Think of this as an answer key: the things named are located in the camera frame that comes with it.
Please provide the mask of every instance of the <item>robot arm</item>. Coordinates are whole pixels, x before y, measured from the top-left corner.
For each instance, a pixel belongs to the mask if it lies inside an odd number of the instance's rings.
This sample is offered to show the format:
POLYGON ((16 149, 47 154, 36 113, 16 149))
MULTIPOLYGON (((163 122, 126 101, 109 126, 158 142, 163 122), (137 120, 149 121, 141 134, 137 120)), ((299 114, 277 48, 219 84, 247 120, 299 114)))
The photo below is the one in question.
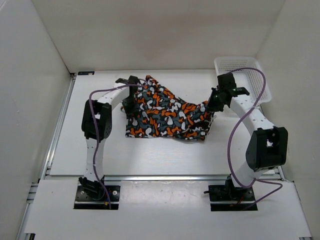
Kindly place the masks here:
POLYGON ((89 100, 86 101, 81 129, 84 132, 86 140, 86 169, 83 177, 79 178, 81 185, 85 192, 91 197, 98 199, 103 194, 98 178, 103 182, 103 158, 104 158, 104 146, 106 139, 109 137, 112 130, 112 110, 122 102, 123 108, 127 114, 131 113, 135 106, 135 92, 137 91, 137 84, 139 79, 135 76, 130 76, 128 80, 119 78, 115 81, 115 90, 109 91, 104 94, 98 100, 92 100, 95 119, 98 125, 99 131, 99 146, 97 149, 97 134, 90 110, 89 100))
MULTIPOLYGON (((253 104, 249 92, 237 87, 232 73, 226 73, 218 76, 218 87, 212 89, 207 106, 209 110, 222 112, 227 105, 242 118, 253 104)), ((287 156, 288 132, 284 127, 276 127, 257 108, 243 123, 251 139, 245 153, 246 162, 235 172, 242 186, 231 175, 231 185, 235 188, 249 186, 263 173, 285 164, 287 156)))

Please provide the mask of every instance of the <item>patterned cloth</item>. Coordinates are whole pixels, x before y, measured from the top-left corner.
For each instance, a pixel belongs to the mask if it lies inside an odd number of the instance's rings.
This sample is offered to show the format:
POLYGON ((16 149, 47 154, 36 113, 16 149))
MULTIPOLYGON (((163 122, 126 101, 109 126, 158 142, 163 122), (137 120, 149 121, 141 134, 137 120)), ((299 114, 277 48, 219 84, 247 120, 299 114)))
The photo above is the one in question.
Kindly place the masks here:
POLYGON ((127 114, 125 135, 204 141, 214 119, 214 113, 206 110, 207 101, 198 105, 185 102, 151 76, 145 79, 146 85, 136 92, 135 113, 127 114))

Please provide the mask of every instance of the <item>white table surface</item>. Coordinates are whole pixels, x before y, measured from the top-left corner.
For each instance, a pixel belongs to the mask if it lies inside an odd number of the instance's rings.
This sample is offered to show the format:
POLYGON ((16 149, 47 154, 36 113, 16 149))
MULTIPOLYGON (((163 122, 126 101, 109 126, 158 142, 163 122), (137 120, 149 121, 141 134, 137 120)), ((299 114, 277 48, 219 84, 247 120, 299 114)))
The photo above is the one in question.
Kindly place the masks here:
MULTIPOLYGON (((217 86, 215 70, 132 70, 96 71, 75 80, 63 127, 55 150, 50 175, 81 176, 86 168, 87 146, 81 122, 90 92, 108 89, 118 78, 151 75, 176 96, 199 104, 208 100, 217 86)), ((95 99, 104 93, 97 93, 95 99)), ((112 112, 112 132, 104 147, 105 175, 225 175, 229 174, 227 142, 238 116, 227 106, 217 112, 204 142, 172 138, 125 137, 126 115, 119 104, 112 112)), ((243 124, 236 131, 231 157, 235 169, 245 161, 250 136, 243 124)))
MULTIPOLYGON (((310 237, 295 185, 258 211, 211 212, 205 181, 121 183, 119 210, 73 209, 78 181, 41 180, 25 233, 35 240, 299 240, 310 237)), ((260 198, 275 186, 256 182, 260 198)))

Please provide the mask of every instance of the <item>wire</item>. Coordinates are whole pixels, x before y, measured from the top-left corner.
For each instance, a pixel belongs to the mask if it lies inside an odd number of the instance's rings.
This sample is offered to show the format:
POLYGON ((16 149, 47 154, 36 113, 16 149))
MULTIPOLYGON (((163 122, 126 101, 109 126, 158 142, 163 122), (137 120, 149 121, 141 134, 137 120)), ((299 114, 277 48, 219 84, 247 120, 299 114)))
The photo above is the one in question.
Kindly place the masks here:
POLYGON ((267 193, 266 195, 264 195, 263 197, 259 198, 258 200, 256 200, 254 203, 250 204, 248 207, 244 208, 244 210, 247 210, 249 208, 251 208, 253 205, 255 205, 256 203, 260 202, 261 200, 269 197, 271 194, 277 192, 278 190, 280 190, 283 185, 280 183, 280 182, 271 182, 271 181, 265 181, 265 180, 260 180, 260 179, 253 179, 253 181, 248 185, 243 185, 239 179, 237 178, 236 174, 235 174, 235 171, 232 167, 232 163, 231 163, 231 142, 232 142, 232 138, 238 128, 238 126, 240 125, 240 123, 243 122, 243 120, 257 107, 258 105, 258 102, 260 100, 260 98, 262 97, 262 94, 264 93, 265 89, 266 89, 266 85, 267 85, 267 80, 266 80, 266 76, 264 75, 264 73, 257 69, 257 68, 254 68, 254 67, 241 67, 241 68, 237 68, 235 70, 232 70, 228 73, 233 73, 233 72, 237 72, 237 71, 241 71, 241 70, 254 70, 254 71, 257 71, 258 73, 260 73, 262 75, 262 78, 263 78, 263 85, 262 85, 262 89, 261 89, 261 92, 260 94, 258 95, 258 97, 256 98, 254 104, 252 105, 252 107, 250 108, 250 110, 245 114, 243 115, 240 120, 235 124, 234 128, 232 129, 231 131, 231 134, 230 134, 230 137, 229 137, 229 140, 228 140, 228 146, 227 146, 227 158, 228 158, 228 165, 229 165, 229 168, 230 168, 230 171, 231 171, 231 174, 234 178, 234 180, 244 189, 248 189, 248 188, 251 188, 253 186, 253 184, 257 181, 257 182, 260 182, 260 183, 264 183, 264 184, 271 184, 271 185, 278 185, 279 187, 269 193, 267 193))
POLYGON ((144 79, 140 79, 140 78, 139 78, 139 83, 140 83, 142 86, 144 86, 144 85, 148 84, 148 81, 147 81, 147 80, 144 80, 144 79))
POLYGON ((244 196, 241 196, 241 198, 239 199, 239 201, 235 204, 231 204, 230 207, 234 207, 234 206, 237 206, 239 205, 242 201, 244 200, 244 196))
POLYGON ((106 195, 106 193, 105 193, 105 191, 103 191, 102 197, 100 197, 99 199, 96 199, 96 198, 92 198, 92 199, 95 201, 100 201, 105 195, 106 195))
POLYGON ((234 134, 237 130, 237 128, 239 127, 239 125, 243 122, 243 120, 249 116, 252 111, 256 108, 262 94, 264 93, 265 89, 266 89, 266 84, 267 84, 267 80, 266 80, 266 76, 264 75, 264 73, 262 71, 260 71, 259 69, 256 69, 256 68, 253 68, 253 67, 241 67, 241 68, 237 68, 235 70, 232 70, 232 71, 229 71, 228 73, 233 73, 233 72, 237 72, 237 71, 240 71, 240 70, 254 70, 254 71, 257 71, 259 72, 261 75, 262 75, 262 78, 263 78, 263 86, 262 86, 262 90, 260 92, 260 94, 258 95, 258 97, 256 98, 254 104, 252 105, 252 107, 250 108, 250 110, 245 114, 243 115, 239 121, 235 124, 234 128, 232 129, 231 131, 231 134, 230 134, 230 137, 229 137, 229 140, 228 140, 228 146, 227 146, 227 158, 228 158, 228 165, 229 165, 229 169, 231 171, 231 174, 234 178, 234 180, 244 189, 248 189, 248 188, 251 188, 252 185, 255 183, 256 179, 254 179, 248 186, 246 185, 243 185, 239 179, 237 178, 236 174, 235 174, 235 171, 234 171, 234 168, 232 167, 232 163, 231 163, 231 142, 232 142, 232 138, 234 137, 234 134))
POLYGON ((89 106, 90 106, 91 116, 92 116, 92 119, 93 119, 95 135, 96 135, 96 146, 95 146, 95 150, 94 150, 93 158, 92 158, 93 172, 94 172, 94 175, 95 175, 97 181, 99 182, 99 184, 101 185, 101 187, 103 188, 103 190, 104 190, 104 192, 106 194, 106 197, 107 197, 106 202, 108 202, 108 204, 109 204, 109 209, 111 209, 110 196, 109 196, 109 193, 108 193, 108 190, 107 190, 105 184, 102 183, 102 181, 99 179, 99 176, 98 176, 98 173, 97 173, 97 169, 96 169, 96 155, 97 155, 99 144, 100 144, 100 141, 99 141, 100 136, 99 136, 98 123, 97 123, 97 120, 96 120, 96 117, 95 117, 94 106, 93 106, 93 103, 92 103, 92 96, 93 96, 93 94, 96 94, 96 93, 112 92, 112 91, 117 90, 117 89, 123 89, 123 88, 126 88, 126 87, 138 87, 138 86, 139 85, 136 85, 136 84, 127 84, 127 85, 122 85, 122 86, 118 86, 118 87, 113 87, 113 88, 110 88, 110 89, 95 90, 95 91, 91 92, 90 95, 89 95, 89 106))
POLYGON ((261 200, 269 197, 271 194, 279 191, 279 190, 282 189, 282 187, 283 187, 282 183, 280 183, 280 182, 265 181, 265 180, 260 180, 260 179, 258 179, 257 182, 264 183, 264 184, 279 185, 279 187, 278 187, 277 189, 269 192, 268 194, 264 195, 263 197, 260 197, 257 201, 255 201, 254 203, 250 204, 249 206, 247 206, 246 208, 244 208, 242 211, 245 211, 245 210, 251 208, 253 205, 255 205, 255 204, 257 204, 258 202, 260 202, 261 200))

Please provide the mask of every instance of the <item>white basket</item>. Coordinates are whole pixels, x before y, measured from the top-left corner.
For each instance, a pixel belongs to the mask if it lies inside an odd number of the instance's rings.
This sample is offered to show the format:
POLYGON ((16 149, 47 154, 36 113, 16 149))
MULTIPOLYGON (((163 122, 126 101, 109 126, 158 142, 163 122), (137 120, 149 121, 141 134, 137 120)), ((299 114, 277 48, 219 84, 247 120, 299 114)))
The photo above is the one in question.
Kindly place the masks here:
MULTIPOLYGON (((228 73, 234 69, 239 68, 255 68, 262 71, 259 62, 254 57, 246 56, 223 56, 217 57, 214 60, 214 67, 216 75, 228 73)), ((254 70, 240 70, 233 72, 235 83, 237 87, 245 87, 249 92, 253 101, 255 101, 260 94, 264 79, 261 74, 254 70)), ((265 86, 264 92, 259 100, 259 104, 270 102, 272 99, 268 83, 265 86)))

